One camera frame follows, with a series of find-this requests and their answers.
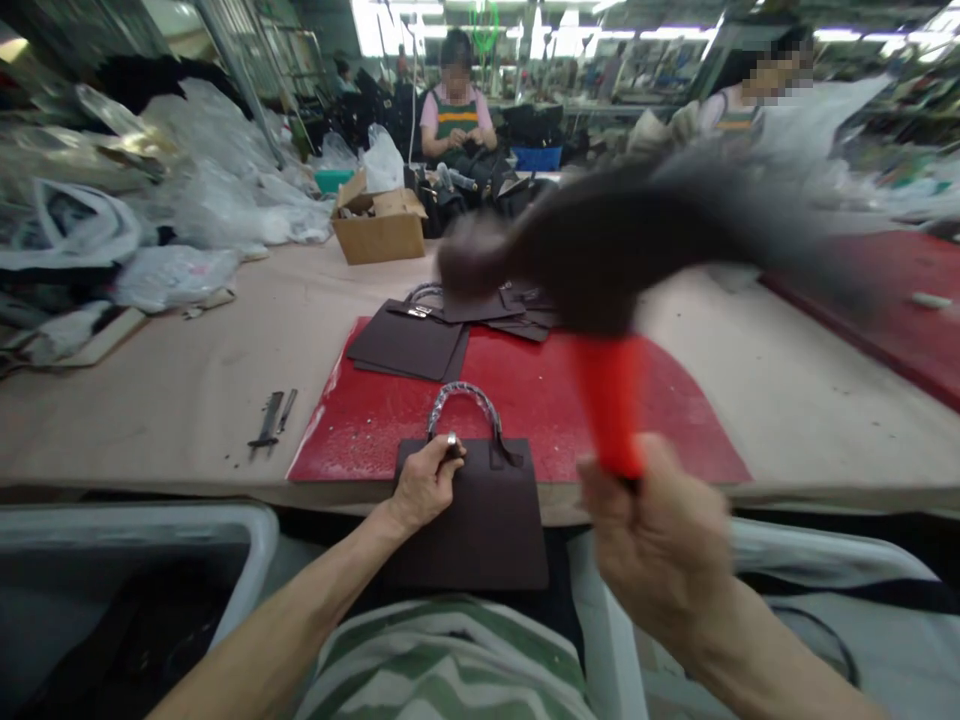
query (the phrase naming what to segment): hammer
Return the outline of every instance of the hammer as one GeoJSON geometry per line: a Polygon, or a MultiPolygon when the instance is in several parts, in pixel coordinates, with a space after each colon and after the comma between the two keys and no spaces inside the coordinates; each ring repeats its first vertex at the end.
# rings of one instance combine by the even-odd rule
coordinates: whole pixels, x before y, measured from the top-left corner
{"type": "Polygon", "coordinates": [[[737,168],[685,153],[574,180],[509,227],[491,216],[467,217],[441,245],[437,264],[451,297],[485,297],[521,279],[546,291],[576,335],[574,371],[597,459],[608,472],[639,481],[639,293],[691,265],[748,263],[866,316],[869,298],[852,275],[822,258],[820,233],[799,204],[737,168]]]}

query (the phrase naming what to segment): brown leather handbag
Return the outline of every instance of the brown leather handbag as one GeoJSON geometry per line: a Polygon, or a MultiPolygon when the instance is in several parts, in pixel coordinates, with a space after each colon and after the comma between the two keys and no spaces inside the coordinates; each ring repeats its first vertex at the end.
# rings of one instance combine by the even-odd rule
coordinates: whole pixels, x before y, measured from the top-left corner
{"type": "Polygon", "coordinates": [[[479,388],[454,382],[440,389],[426,439],[400,442],[396,479],[406,459],[433,439],[446,400],[462,393],[477,400],[493,437],[461,439],[467,455],[453,479],[453,503],[394,554],[384,568],[385,582],[458,591],[543,590],[547,554],[530,443],[502,436],[500,416],[479,388]]]}

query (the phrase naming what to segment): red cutting mat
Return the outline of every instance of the red cutting mat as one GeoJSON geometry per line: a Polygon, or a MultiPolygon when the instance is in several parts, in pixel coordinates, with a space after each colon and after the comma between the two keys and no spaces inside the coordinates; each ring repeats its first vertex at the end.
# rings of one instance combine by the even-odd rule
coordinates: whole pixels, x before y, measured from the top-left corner
{"type": "MultiPolygon", "coordinates": [[[[369,322],[357,320],[347,338],[369,322]]],[[[570,336],[552,332],[540,345],[487,328],[470,330],[460,379],[480,387],[503,421],[505,437],[527,438],[539,482],[574,482],[577,457],[591,447],[573,376],[570,336]]],[[[710,403],[671,355],[646,341],[648,374],[642,398],[645,428],[677,446],[684,467],[708,482],[751,479],[710,403]]],[[[343,352],[287,473],[293,482],[393,480],[403,438],[426,436],[427,413],[439,383],[355,370],[343,352]]],[[[490,437],[483,411],[469,397],[446,404],[438,431],[490,437]]]]}
{"type": "Polygon", "coordinates": [[[859,328],[829,304],[792,291],[775,277],[764,284],[847,342],[960,412],[960,305],[930,310],[915,292],[960,303],[960,247],[917,232],[838,237],[830,253],[876,289],[876,318],[859,328]]]}

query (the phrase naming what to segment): red hammer handle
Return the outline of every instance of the red hammer handle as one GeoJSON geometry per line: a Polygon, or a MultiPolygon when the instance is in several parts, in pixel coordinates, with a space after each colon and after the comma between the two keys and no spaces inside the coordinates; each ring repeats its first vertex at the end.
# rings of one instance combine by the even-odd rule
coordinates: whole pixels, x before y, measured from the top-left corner
{"type": "Polygon", "coordinates": [[[634,442],[640,427],[642,342],[638,335],[573,341],[574,369],[600,467],[635,481],[643,475],[643,457],[634,442]]]}

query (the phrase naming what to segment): work table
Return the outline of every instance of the work table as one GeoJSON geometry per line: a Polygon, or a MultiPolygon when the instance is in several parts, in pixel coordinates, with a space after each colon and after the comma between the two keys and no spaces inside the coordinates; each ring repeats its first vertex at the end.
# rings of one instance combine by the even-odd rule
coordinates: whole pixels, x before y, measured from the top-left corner
{"type": "MultiPolygon", "coordinates": [[[[237,300],[152,320],[99,366],[0,384],[0,484],[249,495],[364,512],[389,483],[284,478],[358,316],[432,273],[427,258],[346,265],[337,243],[241,267],[237,300]],[[274,390],[299,395],[272,454],[248,440],[274,390]]],[[[645,333],[693,376],[754,482],[738,502],[960,506],[960,416],[766,289],[701,269],[646,296],[645,333]]],[[[543,486],[544,522],[583,521],[575,484],[543,486]]]]}

